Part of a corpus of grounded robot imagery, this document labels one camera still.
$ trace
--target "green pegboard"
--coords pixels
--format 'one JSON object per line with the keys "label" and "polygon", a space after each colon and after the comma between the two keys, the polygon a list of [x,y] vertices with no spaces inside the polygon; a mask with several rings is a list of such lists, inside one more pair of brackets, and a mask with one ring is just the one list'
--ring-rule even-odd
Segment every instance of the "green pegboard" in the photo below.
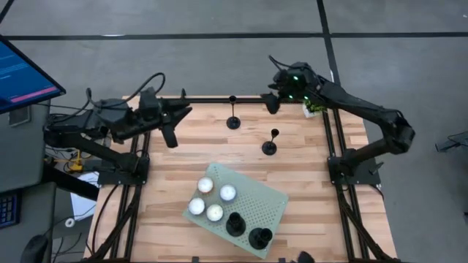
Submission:
{"label": "green pegboard", "polygon": [[[206,208],[213,204],[221,205],[224,211],[223,218],[218,222],[209,221],[206,218],[206,209],[199,216],[194,216],[185,209],[183,216],[234,245],[265,259],[272,241],[265,249],[257,250],[249,244],[249,233],[257,227],[269,228],[274,238],[287,205],[287,195],[221,164],[210,164],[205,176],[213,180],[214,190],[208,195],[202,195],[195,186],[192,198],[202,198]],[[225,184],[231,184],[237,190],[237,196],[231,202],[223,202],[219,197],[219,190]],[[226,231],[226,221],[232,212],[240,213],[246,222],[246,231],[240,237],[233,237]]]}

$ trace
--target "concrete floor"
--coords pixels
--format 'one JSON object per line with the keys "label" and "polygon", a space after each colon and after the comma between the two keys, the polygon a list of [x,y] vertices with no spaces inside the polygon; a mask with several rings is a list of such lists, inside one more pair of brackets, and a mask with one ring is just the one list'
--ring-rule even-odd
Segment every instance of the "concrete floor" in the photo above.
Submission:
{"label": "concrete floor", "polygon": [[[6,2],[0,0],[0,8]],[[466,0],[325,0],[325,10],[331,33],[468,31]],[[15,0],[0,24],[4,35],[321,30],[313,0]],[[179,94],[181,88],[192,95],[264,93],[275,73],[269,54],[286,63],[307,61],[321,75],[330,75],[320,38],[14,44],[67,89],[53,103],[69,106],[84,103],[86,87],[92,87],[96,99],[128,95],[157,71],[167,75],[161,94]],[[465,262],[468,151],[437,153],[434,143],[468,129],[468,39],[333,39],[333,46],[342,85],[363,99],[400,109],[417,133],[409,153],[380,158],[399,258]],[[371,141],[382,136],[371,123],[366,128]],[[67,209],[58,210],[69,213]],[[83,225],[80,231],[86,236]],[[76,237],[66,237],[62,249]],[[73,251],[82,251],[83,241]],[[57,261],[77,259],[66,255]]]}

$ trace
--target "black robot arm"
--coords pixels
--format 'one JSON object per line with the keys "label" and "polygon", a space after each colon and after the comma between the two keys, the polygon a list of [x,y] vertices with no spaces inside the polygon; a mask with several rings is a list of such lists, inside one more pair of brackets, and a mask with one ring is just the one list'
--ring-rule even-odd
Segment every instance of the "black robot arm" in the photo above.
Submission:
{"label": "black robot arm", "polygon": [[56,148],[77,148],[110,163],[106,169],[110,168],[116,174],[112,181],[141,184],[148,173],[148,155],[139,157],[135,153],[118,153],[95,140],[111,134],[114,142],[123,143],[129,138],[160,129],[166,145],[174,148],[178,145],[174,129],[190,111],[192,108],[183,97],[171,100],[156,98],[156,91],[147,88],[141,91],[136,110],[123,99],[106,99],[81,115],[52,115],[45,127],[45,142]]}
{"label": "black robot arm", "polygon": [[343,157],[332,160],[332,163],[336,162],[332,165],[335,172],[353,176],[355,168],[364,161],[384,153],[405,153],[411,146],[415,132],[399,110],[385,109],[349,95],[340,85],[317,75],[307,63],[296,62],[287,69],[279,68],[273,81],[268,87],[276,90],[277,96],[273,93],[262,95],[272,114],[278,111],[281,101],[309,100],[327,108],[346,110],[381,128],[382,139],[358,150],[347,149]]}

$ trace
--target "computer monitor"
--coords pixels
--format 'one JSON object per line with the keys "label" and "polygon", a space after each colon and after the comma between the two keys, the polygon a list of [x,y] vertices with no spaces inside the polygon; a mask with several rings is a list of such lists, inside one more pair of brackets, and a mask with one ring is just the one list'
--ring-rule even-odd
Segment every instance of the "computer monitor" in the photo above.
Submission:
{"label": "computer monitor", "polygon": [[64,88],[0,35],[0,114],[65,93]]}

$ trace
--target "wooden tabletop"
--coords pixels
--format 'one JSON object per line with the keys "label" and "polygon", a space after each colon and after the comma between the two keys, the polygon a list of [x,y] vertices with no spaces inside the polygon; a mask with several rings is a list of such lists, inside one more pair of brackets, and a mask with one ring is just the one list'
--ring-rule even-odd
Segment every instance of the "wooden tabletop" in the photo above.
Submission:
{"label": "wooden tabletop", "polygon": [[[130,104],[136,107],[137,102],[135,98]],[[301,251],[307,251],[317,262],[347,262],[336,191],[326,164],[329,152],[322,117],[306,119],[299,104],[283,104],[275,115],[270,115],[263,104],[238,104],[235,114],[241,119],[241,127],[230,130],[226,127],[231,115],[229,104],[191,106],[193,111],[175,129],[177,148],[167,148],[160,131],[151,133],[151,171],[143,187],[132,261],[190,262],[192,256],[199,256],[201,262],[277,262],[278,258],[289,262],[296,260]],[[330,116],[335,135],[333,115]],[[361,118],[342,112],[341,122],[348,148],[368,143]],[[278,151],[266,156],[261,145],[271,138],[273,128],[279,130],[275,139]],[[338,139],[334,137],[337,147]],[[130,142],[111,147],[129,151]],[[289,196],[267,259],[260,260],[182,216],[197,180],[211,162]],[[111,189],[112,186],[101,188],[95,215]],[[367,230],[387,254],[396,256],[382,197],[370,186],[356,186],[356,191]],[[103,212],[96,247],[115,226],[120,196],[121,186]],[[96,219],[94,216],[90,244]],[[352,233],[356,256],[360,256],[353,227]],[[126,238],[127,228],[121,236],[119,256],[123,256]]]}

